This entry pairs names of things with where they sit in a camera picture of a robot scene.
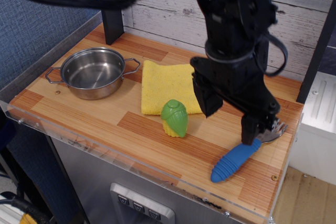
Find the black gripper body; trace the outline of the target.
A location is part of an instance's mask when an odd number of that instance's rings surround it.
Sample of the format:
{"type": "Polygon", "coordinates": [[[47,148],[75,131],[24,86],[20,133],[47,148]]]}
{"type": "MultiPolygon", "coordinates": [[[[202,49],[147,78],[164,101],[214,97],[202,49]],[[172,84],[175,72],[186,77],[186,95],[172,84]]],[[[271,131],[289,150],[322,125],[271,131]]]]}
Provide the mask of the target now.
{"type": "Polygon", "coordinates": [[[193,74],[205,77],[223,103],[234,106],[243,116],[249,114],[262,120],[265,130],[276,127],[280,111],[279,103],[264,83],[264,76],[277,75],[266,71],[270,42],[272,37],[263,36],[238,58],[225,55],[207,43],[207,56],[190,60],[193,74]]]}

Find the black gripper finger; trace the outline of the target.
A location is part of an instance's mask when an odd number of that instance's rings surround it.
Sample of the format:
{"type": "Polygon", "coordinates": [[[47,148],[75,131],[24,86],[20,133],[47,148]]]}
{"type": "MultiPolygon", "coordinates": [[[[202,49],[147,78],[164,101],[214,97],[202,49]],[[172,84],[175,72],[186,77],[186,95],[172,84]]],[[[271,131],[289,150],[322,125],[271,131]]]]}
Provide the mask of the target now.
{"type": "Polygon", "coordinates": [[[213,115],[223,106],[223,99],[217,95],[205,77],[193,74],[193,88],[199,107],[206,117],[213,115]]]}
{"type": "Polygon", "coordinates": [[[241,126],[241,139],[244,145],[252,145],[258,134],[265,131],[264,122],[249,114],[242,117],[241,126]]]}

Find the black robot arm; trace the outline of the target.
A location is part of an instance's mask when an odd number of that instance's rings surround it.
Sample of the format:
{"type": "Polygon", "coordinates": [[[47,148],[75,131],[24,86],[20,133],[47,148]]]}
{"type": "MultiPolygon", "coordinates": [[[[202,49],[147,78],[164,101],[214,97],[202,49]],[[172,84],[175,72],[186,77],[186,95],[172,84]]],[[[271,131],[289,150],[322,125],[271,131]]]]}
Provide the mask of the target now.
{"type": "Polygon", "coordinates": [[[194,57],[193,87],[202,112],[214,114],[228,102],[243,112],[241,138],[251,145],[271,130],[280,110],[264,83],[268,29],[276,22],[271,0],[197,0],[205,17],[206,57],[194,57]]]}

